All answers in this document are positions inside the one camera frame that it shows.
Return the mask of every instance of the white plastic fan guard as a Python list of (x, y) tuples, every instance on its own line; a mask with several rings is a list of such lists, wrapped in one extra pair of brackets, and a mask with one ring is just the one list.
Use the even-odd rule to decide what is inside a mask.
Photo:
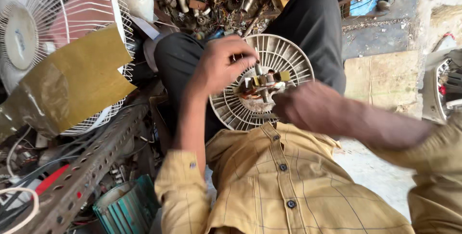
[[(0, 0), (0, 11), (0, 76), (8, 93), (56, 49), (111, 23), (117, 23), (127, 48), (134, 42), (124, 0)], [(131, 65), (119, 68), (129, 81)], [(81, 135), (106, 124), (117, 114), (124, 100), (62, 135)]]
[[(252, 35), (244, 38), (252, 48), (257, 48), (262, 70), (289, 71), (291, 80), (287, 83), (299, 86), (314, 81), (314, 73), (308, 57), (294, 43), (283, 37), (269, 34)], [(255, 76), (255, 69), (248, 68), (228, 87), (218, 94), (211, 94), (209, 101), (220, 121), (230, 130), (251, 130), (266, 122), (278, 122), (276, 118), (264, 118), (271, 114), (274, 102), (266, 104), (262, 99), (245, 100), (234, 96), (232, 89), (244, 78)]]

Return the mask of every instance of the brown adhesive tape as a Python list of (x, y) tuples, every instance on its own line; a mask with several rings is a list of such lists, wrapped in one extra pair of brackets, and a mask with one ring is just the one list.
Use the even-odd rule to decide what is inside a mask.
[(0, 105), (0, 142), (25, 124), (55, 137), (116, 103), (136, 88), (117, 70), (131, 60), (115, 24), (56, 50)]

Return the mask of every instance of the wire fan guard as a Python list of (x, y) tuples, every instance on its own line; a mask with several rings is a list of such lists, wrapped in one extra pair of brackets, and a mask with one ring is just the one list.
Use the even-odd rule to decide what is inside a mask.
[[(314, 80), (313, 69), (308, 57), (294, 43), (275, 35), (259, 34), (244, 38), (252, 47), (257, 48), (263, 73), (290, 71), (291, 85)], [(209, 96), (210, 104), (218, 119), (230, 130), (251, 130), (260, 125), (278, 121), (276, 118), (264, 118), (271, 114), (274, 103), (263, 103), (262, 99), (245, 100), (234, 96), (232, 89), (240, 85), (244, 78), (255, 76), (255, 69), (248, 68), (228, 87), (218, 94)]]
[[(0, 0), (0, 76), (8, 93), (35, 65), (66, 44), (116, 23), (127, 49), (133, 47), (124, 0)], [(119, 72), (131, 81), (130, 67)], [(62, 133), (76, 136), (106, 124), (125, 98)]]

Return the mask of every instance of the person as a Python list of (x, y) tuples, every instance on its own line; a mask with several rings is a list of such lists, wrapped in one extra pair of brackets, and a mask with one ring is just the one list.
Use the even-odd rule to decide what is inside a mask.
[[(173, 149), (155, 181), (162, 233), (460, 233), (462, 123), (455, 113), (436, 126), (343, 97), (337, 0), (290, 0), (265, 33), (296, 43), (317, 82), (274, 96), (274, 112), (291, 124), (232, 131), (207, 104), (258, 59), (239, 36), (205, 44), (176, 33), (159, 42), (155, 60), (178, 109)], [(230, 63), (232, 54), (245, 58)], [(355, 184), (332, 159), (353, 137), (398, 166), (413, 168), (412, 223), (377, 194)], [(213, 170), (211, 207), (204, 180)]]

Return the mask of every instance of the shirt sleeve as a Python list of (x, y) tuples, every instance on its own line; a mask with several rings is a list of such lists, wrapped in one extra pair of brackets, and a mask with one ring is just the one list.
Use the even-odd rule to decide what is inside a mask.
[(210, 213), (207, 185), (195, 153), (170, 150), (155, 180), (163, 234), (203, 234)]
[(454, 113), (415, 148), (368, 147), (392, 164), (416, 170), (417, 186), (408, 194), (416, 233), (462, 232), (462, 113)]

